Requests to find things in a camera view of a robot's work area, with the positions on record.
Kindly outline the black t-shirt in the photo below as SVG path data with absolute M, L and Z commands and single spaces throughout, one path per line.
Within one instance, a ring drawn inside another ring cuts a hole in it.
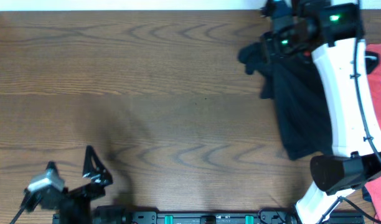
M 270 55 L 265 59 L 263 44 L 242 48 L 238 61 L 245 73 L 258 72 L 265 79 L 261 99 L 274 101 L 281 142 L 294 161 L 315 152 L 332 154 L 332 128 L 319 72 L 306 54 L 290 57 Z

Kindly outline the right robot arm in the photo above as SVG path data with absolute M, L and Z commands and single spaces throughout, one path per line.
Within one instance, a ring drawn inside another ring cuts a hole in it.
M 381 130 L 365 68 L 360 3 L 267 1 L 267 55 L 310 51 L 321 77 L 332 128 L 332 154 L 311 159 L 313 178 L 295 205 L 298 223 L 322 223 L 355 190 L 381 177 Z

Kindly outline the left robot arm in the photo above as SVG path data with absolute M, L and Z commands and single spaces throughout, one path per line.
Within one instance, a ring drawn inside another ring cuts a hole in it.
M 56 163 L 49 161 L 45 171 L 34 176 L 24 189 L 21 210 L 33 212 L 41 206 L 57 211 L 60 223 L 93 223 L 91 202 L 106 195 L 105 188 L 113 184 L 113 176 L 90 145 L 85 149 L 82 177 L 90 182 L 69 190 Z

